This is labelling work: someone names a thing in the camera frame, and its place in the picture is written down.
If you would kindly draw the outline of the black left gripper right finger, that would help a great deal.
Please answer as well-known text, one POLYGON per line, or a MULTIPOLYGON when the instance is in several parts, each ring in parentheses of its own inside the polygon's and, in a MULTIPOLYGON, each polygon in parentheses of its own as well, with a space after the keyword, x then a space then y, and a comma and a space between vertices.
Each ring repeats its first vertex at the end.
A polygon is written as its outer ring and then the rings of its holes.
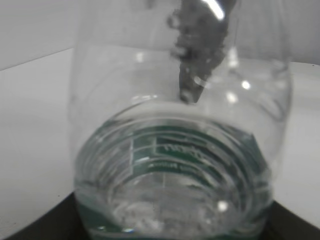
POLYGON ((320 229, 274 201, 262 232, 262 239, 320 240, 320 229))

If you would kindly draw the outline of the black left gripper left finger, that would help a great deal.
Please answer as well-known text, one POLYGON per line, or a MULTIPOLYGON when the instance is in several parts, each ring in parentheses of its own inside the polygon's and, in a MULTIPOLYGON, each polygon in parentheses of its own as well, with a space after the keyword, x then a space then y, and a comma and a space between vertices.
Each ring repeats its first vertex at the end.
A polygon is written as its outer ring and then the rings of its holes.
POLYGON ((57 206, 6 240, 81 240, 83 225, 71 193, 57 206))

